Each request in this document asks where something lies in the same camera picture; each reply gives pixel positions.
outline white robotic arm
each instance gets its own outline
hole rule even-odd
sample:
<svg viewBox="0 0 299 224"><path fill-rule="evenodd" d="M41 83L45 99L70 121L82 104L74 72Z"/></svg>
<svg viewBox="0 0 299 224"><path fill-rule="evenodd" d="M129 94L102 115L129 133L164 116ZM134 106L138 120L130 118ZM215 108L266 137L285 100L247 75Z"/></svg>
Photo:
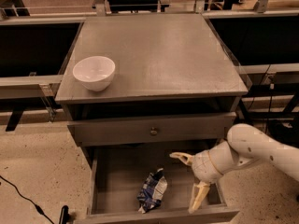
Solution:
<svg viewBox="0 0 299 224"><path fill-rule="evenodd" d="M198 209L209 191L209 186L224 174L245 167L256 161L269 161L279 170L299 181L299 149L283 145L265 133L247 124L236 124L227 134L227 141L210 150L192 156L175 152L171 158L180 159L192 167L200 180L193 185L189 212Z"/></svg>

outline closed drawer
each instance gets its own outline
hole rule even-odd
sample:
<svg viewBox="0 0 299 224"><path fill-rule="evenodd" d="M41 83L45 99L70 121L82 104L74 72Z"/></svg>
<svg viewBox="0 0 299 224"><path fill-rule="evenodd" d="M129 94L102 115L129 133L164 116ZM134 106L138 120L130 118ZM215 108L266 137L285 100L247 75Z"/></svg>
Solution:
<svg viewBox="0 0 299 224"><path fill-rule="evenodd" d="M218 139L233 125L235 112L71 121L69 131L81 147Z"/></svg>
<svg viewBox="0 0 299 224"><path fill-rule="evenodd" d="M205 145L204 141L177 141L97 147L88 215L75 223L200 224L230 221L238 210L225 204L220 187L216 185L211 186L202 206L192 215L188 213L194 182L192 170L169 157L173 151L195 154ZM168 184L162 204L141 214L136 196L149 173L159 167L164 168Z"/></svg>

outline gray tabletop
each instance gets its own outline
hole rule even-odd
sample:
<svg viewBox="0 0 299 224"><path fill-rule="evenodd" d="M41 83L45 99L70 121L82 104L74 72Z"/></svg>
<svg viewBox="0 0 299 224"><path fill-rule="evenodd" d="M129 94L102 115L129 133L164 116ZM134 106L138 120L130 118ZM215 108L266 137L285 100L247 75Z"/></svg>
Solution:
<svg viewBox="0 0 299 224"><path fill-rule="evenodd" d="M74 65L107 56L116 74L103 91L88 91ZM167 97L239 96L247 88L200 14L140 14L87 18L58 90L60 104Z"/></svg>

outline white bowl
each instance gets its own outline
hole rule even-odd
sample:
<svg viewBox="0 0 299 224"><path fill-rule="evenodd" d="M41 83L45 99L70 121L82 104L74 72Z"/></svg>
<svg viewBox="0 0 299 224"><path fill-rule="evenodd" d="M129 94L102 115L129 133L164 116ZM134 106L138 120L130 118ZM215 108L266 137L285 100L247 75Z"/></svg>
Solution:
<svg viewBox="0 0 299 224"><path fill-rule="evenodd" d="M115 64L108 57L92 56L78 62L73 69L73 75L86 89L102 91L112 81Z"/></svg>

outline concrete floor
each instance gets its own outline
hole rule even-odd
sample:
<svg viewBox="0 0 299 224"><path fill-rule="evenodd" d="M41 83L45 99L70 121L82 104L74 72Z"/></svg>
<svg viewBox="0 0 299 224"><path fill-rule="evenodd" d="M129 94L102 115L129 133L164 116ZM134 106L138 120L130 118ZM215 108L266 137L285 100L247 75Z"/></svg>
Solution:
<svg viewBox="0 0 299 224"><path fill-rule="evenodd" d="M46 112L26 112L17 129L6 133L8 114L1 114L0 175L54 223L65 204L72 218L84 218L91 170L66 128L64 113L53 123L47 118ZM299 222L299 183L268 163L233 171L220 184L228 206L240 209L231 224ZM0 197L1 223L49 223L2 180Z"/></svg>

